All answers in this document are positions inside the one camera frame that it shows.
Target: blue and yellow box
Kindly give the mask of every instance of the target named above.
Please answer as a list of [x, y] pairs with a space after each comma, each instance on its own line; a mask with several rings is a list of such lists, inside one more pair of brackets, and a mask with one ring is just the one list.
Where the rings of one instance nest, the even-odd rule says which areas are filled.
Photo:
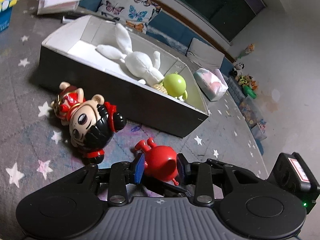
[[16, 3], [17, 0], [0, 0], [0, 32], [9, 26], [12, 6]]

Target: red toy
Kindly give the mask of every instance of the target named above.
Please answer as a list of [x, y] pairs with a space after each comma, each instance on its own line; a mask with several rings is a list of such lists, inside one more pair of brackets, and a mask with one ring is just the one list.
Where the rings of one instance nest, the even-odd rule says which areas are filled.
[[163, 182], [170, 180], [178, 186], [174, 178], [177, 177], [177, 153], [170, 146], [156, 145], [153, 138], [149, 138], [147, 143], [141, 140], [134, 147], [136, 151], [142, 150], [145, 154], [144, 173]]

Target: window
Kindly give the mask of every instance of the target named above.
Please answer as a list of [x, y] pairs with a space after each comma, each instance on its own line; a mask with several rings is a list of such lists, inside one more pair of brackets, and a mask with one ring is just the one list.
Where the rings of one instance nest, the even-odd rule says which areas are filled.
[[256, 16], [262, 4], [249, 6], [246, 0], [180, 0], [203, 17], [228, 41], [233, 38]]

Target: rabbit ear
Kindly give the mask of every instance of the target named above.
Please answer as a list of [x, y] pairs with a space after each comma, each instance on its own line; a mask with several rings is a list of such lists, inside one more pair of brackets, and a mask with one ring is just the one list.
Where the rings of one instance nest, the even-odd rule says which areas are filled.
[[154, 60], [152, 61], [153, 67], [156, 69], [159, 69], [160, 68], [160, 52], [155, 51], [153, 53], [153, 58], [154, 58]]
[[122, 54], [119, 49], [110, 45], [98, 45], [97, 51], [108, 59], [124, 59], [126, 55]]
[[125, 54], [132, 53], [132, 42], [129, 32], [120, 23], [116, 24], [116, 41], [122, 52]]

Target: green plush toy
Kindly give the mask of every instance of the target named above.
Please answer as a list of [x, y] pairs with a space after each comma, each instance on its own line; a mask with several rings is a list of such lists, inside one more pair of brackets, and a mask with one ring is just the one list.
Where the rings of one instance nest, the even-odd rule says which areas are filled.
[[177, 72], [166, 75], [161, 83], [168, 92], [168, 95], [184, 101], [188, 98], [186, 81]]

